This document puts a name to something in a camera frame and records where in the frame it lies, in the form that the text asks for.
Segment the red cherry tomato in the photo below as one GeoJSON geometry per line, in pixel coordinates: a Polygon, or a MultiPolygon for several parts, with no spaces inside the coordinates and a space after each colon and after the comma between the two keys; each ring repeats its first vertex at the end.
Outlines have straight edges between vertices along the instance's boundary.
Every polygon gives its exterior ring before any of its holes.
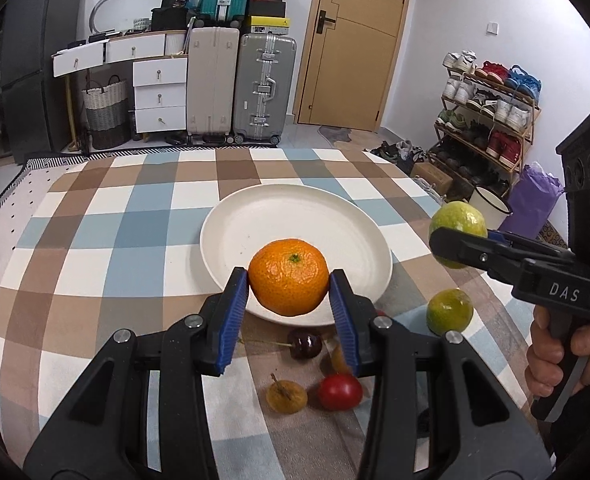
{"type": "Polygon", "coordinates": [[[363,388],[352,375],[334,374],[320,382],[316,396],[327,411],[347,411],[361,403],[363,388]]]}

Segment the orange mandarin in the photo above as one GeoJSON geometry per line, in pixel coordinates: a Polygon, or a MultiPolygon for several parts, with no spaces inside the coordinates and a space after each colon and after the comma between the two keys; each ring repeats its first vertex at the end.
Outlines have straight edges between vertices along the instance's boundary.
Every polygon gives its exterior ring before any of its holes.
{"type": "Polygon", "coordinates": [[[340,344],[336,344],[331,353],[331,364],[336,374],[352,374],[352,369],[345,360],[344,352],[342,352],[342,346],[340,344]]]}
{"type": "Polygon", "coordinates": [[[271,312],[292,316],[316,310],[326,296],[330,271],[318,248],[298,238],[274,240],[252,257],[249,284],[271,312]]]}

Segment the brown longan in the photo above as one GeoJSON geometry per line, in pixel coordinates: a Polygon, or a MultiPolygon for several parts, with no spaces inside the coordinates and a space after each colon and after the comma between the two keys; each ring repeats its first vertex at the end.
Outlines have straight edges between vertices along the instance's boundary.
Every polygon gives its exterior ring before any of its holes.
{"type": "Polygon", "coordinates": [[[272,384],[267,388],[267,402],[274,412],[291,415],[300,412],[308,404],[308,394],[304,387],[290,380],[278,379],[271,375],[272,384]]]}

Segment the dark cherry with stem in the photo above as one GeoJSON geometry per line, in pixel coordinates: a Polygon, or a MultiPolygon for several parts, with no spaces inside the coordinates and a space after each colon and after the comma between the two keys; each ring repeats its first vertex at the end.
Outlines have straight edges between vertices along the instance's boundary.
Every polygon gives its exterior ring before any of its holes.
{"type": "Polygon", "coordinates": [[[244,338],[237,339],[240,344],[248,346],[263,346],[278,349],[287,349],[292,359],[307,361],[316,358],[323,348],[323,337],[316,330],[303,330],[295,328],[291,330],[282,341],[272,339],[244,338]]]}

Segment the white enamel bucket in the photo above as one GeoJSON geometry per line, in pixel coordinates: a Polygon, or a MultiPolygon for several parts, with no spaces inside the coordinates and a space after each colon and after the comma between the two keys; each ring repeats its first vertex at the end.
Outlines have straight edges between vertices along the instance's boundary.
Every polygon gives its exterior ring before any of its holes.
{"type": "Polygon", "coordinates": [[[484,216],[488,230],[500,229],[513,212],[507,202],[482,186],[474,187],[468,202],[484,216]]]}

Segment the purple plastic bag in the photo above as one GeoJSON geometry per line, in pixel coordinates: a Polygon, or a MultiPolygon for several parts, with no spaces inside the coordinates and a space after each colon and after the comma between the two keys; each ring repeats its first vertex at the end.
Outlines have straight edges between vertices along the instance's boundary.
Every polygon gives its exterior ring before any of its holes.
{"type": "Polygon", "coordinates": [[[512,213],[499,230],[534,240],[564,193],[564,185],[538,162],[525,165],[508,196],[512,213]]]}

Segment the wooden shoe rack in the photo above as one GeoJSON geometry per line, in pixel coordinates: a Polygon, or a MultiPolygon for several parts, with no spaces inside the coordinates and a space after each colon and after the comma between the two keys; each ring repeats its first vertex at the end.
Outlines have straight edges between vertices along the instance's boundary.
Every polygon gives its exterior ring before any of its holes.
{"type": "Polygon", "coordinates": [[[447,53],[442,66],[437,142],[427,158],[454,179],[461,196],[488,188],[507,198],[534,144],[542,81],[518,65],[478,63],[471,50],[447,53]]]}

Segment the cream round plate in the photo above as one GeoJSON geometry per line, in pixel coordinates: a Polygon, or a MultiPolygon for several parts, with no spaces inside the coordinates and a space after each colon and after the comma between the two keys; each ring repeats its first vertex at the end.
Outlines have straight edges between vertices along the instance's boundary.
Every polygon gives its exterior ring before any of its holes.
{"type": "Polygon", "coordinates": [[[263,246],[286,238],[319,249],[356,294],[375,302],[386,292],[392,255],[378,225],[349,200],[307,185],[260,184],[225,197],[206,217],[199,249],[222,287],[236,266],[247,268],[263,246]]]}

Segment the wooden door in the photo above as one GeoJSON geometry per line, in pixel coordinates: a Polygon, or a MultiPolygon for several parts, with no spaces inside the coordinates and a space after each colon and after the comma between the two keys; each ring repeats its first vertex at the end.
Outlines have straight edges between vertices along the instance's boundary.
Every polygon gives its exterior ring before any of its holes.
{"type": "Polygon", "coordinates": [[[312,1],[297,82],[297,122],[378,128],[408,4],[409,0],[312,1]]]}

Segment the silver aluminium suitcase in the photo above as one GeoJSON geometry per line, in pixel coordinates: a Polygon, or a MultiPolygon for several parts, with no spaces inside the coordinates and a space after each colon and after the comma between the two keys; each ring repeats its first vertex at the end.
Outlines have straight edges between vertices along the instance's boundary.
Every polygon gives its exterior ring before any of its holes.
{"type": "Polygon", "coordinates": [[[296,52],[296,41],[287,36],[242,37],[233,102],[235,143],[278,145],[286,123],[296,52]]]}

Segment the woven laundry basket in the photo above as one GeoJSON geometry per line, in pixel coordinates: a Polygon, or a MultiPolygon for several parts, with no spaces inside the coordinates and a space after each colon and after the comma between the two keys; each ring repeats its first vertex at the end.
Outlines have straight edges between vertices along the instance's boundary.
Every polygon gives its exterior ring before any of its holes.
{"type": "Polygon", "coordinates": [[[82,90],[86,121],[94,150],[110,150],[130,138],[127,81],[118,75],[107,84],[88,79],[82,90]]]}

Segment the yellow black box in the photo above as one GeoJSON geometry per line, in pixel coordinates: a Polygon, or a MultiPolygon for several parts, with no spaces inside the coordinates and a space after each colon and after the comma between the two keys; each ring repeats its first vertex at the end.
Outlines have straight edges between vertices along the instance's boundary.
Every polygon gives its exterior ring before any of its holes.
{"type": "Polygon", "coordinates": [[[249,29],[252,34],[287,36],[289,34],[290,19],[278,16],[251,16],[249,29]]]}

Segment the beige suitcase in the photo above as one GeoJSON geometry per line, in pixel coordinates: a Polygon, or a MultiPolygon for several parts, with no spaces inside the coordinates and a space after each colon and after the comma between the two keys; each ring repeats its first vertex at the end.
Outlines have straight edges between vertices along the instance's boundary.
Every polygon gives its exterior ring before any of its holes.
{"type": "Polygon", "coordinates": [[[190,136],[224,141],[232,127],[240,32],[202,27],[191,31],[186,76],[186,128],[190,136]]]}

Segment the white drawer desk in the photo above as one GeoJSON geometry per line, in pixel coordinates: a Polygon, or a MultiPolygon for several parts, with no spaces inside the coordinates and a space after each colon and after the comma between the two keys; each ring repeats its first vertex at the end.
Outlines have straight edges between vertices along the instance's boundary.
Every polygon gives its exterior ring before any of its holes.
{"type": "Polygon", "coordinates": [[[181,131],[188,112],[188,33],[144,32],[103,39],[52,55],[56,77],[104,65],[130,62],[138,133],[181,131]]]}

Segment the black refrigerator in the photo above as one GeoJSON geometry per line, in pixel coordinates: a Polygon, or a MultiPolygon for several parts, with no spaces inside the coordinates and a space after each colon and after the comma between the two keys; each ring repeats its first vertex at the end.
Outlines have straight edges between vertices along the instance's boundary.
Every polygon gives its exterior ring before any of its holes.
{"type": "Polygon", "coordinates": [[[80,0],[8,0],[1,37],[4,125],[19,165],[71,141],[65,83],[52,55],[77,35],[80,0]]]}

